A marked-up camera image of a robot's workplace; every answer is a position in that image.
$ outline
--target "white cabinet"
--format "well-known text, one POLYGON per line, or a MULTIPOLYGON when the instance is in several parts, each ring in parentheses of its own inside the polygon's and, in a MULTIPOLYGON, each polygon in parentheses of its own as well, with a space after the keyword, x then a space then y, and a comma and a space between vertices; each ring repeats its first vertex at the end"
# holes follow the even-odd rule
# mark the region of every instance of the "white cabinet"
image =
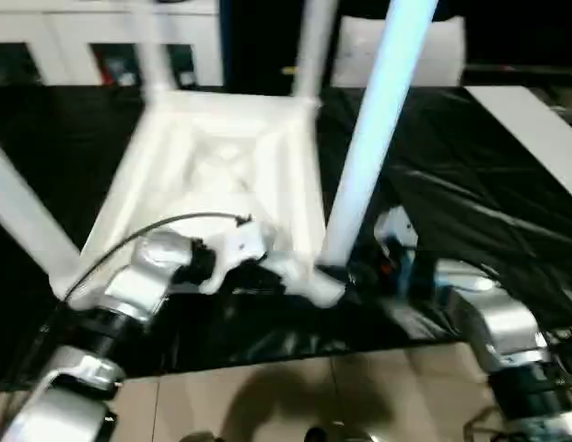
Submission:
POLYGON ((64 85, 70 82, 62 52, 43 14, 0 13, 1 43, 26 45, 43 84, 64 85))
MULTIPOLYGON (((198 84, 221 86, 218 17, 159 14, 158 18, 164 42, 192 48, 198 84)), ((131 17, 124 13, 54 14, 50 21, 76 85, 102 84, 93 44, 133 43, 136 35, 131 17)))
MULTIPOLYGON (((126 0, 0 0, 0 42, 26 42, 47 85, 101 85, 95 45, 131 45, 139 35, 126 8, 126 0)), ((164 42, 190 47, 198 84, 221 86, 218 0, 152 8, 164 42)))

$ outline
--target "white panel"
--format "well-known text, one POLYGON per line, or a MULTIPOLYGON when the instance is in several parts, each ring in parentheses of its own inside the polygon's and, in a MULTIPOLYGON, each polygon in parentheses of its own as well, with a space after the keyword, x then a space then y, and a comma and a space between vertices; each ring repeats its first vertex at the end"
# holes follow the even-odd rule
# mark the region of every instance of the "white panel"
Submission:
POLYGON ((572 127, 525 87, 467 89, 572 194, 572 127))
MULTIPOLYGON (((365 87, 374 65, 385 20, 344 17, 333 86, 365 87)), ((465 64, 465 28, 462 17, 431 24, 414 70, 413 86, 457 86, 465 64)))
MULTIPOLYGON (((69 70, 78 85, 100 85, 101 75, 90 43, 136 41, 129 14, 53 14, 69 70)), ((222 64, 217 16, 158 15, 166 43, 191 44, 195 73, 201 85, 222 85, 222 64)))
POLYGON ((65 85, 69 74, 42 14, 0 14, 0 42, 27 43, 46 85, 65 85))

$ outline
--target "black wire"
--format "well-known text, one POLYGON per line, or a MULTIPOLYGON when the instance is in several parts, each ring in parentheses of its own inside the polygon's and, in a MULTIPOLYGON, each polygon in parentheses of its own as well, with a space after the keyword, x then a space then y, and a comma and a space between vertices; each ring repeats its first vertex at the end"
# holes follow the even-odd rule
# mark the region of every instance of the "black wire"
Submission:
MULTIPOLYGON (((31 346, 27 346, 25 351, 26 354, 21 358, 21 361, 15 364, 15 367, 18 367, 15 370, 15 376, 11 378, 11 382, 9 384, 13 384, 14 381, 17 381, 21 375, 28 369, 29 364, 33 360, 34 356, 40 349, 41 345, 44 342, 45 335, 51 330, 53 323, 56 321, 56 318, 60 315, 63 309, 66 307, 68 300, 71 296, 75 293, 75 291, 86 282, 86 280, 98 270, 105 262, 107 262, 116 252, 120 249, 125 247, 128 243, 132 242, 133 240, 144 236, 144 234, 150 232, 159 227, 163 227, 165 225, 183 221, 187 219, 194 219, 194 218, 226 218, 232 219, 237 223, 242 223, 247 220, 246 217, 227 214, 224 212, 196 212, 191 214, 183 214, 183 215, 176 215, 171 216, 169 218, 162 219, 155 223, 149 224, 148 226, 142 227, 136 230, 134 233, 128 235, 126 238, 120 240, 117 244, 111 247, 108 251, 106 251, 103 255, 101 255, 93 264, 91 264, 88 269, 83 273, 83 275, 65 292, 63 299, 58 303, 58 305, 54 308, 53 313, 50 317, 43 322, 41 325, 39 332, 36 336, 36 339, 32 343, 31 346)), ((9 404, 11 401, 8 402, 6 406, 6 410, 9 408, 9 404)))

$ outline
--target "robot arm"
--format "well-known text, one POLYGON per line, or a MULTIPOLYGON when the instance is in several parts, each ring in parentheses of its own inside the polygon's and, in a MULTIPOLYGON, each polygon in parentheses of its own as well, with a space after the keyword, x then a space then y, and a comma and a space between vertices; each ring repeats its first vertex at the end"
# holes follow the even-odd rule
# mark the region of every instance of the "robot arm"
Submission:
POLYGON ((568 386, 529 309, 468 264, 442 260, 435 276, 451 322, 488 376, 508 433, 572 440, 568 386))
POLYGON ((272 237, 264 226, 247 221, 205 244, 164 228, 140 238, 129 263, 84 312, 0 440, 110 440, 116 416, 106 401, 115 397, 125 378, 121 354, 136 336, 148 331, 178 272, 201 293, 213 294, 227 272, 255 261, 281 277, 286 294, 301 294, 322 307, 336 302, 344 285, 308 269, 291 253, 270 252, 272 237))
POLYGON ((170 230, 142 238, 69 342, 55 352, 1 440, 110 440, 116 417, 106 401, 125 378, 120 352, 148 329, 177 270, 197 262, 199 273, 211 276, 214 261, 212 250, 170 230))

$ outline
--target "black tablecloth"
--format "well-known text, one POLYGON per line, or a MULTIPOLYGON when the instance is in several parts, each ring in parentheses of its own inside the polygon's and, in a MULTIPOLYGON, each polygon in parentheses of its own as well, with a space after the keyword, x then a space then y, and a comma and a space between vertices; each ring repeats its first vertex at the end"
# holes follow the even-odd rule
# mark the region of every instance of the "black tablecloth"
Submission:
MULTIPOLYGON (((360 99, 354 90, 323 94, 317 136, 327 214, 360 99)), ((0 89, 1 147, 79 247, 142 108, 135 89, 0 89)), ((418 88, 404 105, 354 253, 351 267, 364 284, 325 310, 301 297, 173 296, 139 356, 125 361, 129 374, 457 339, 426 296, 399 299, 392 287, 370 283, 374 220, 399 203, 419 247, 490 265, 544 327, 572 325, 572 197, 465 90, 418 88)), ((25 353, 56 303, 46 277, 1 227, 0 256, 2 389, 15 380, 14 353, 25 353)))

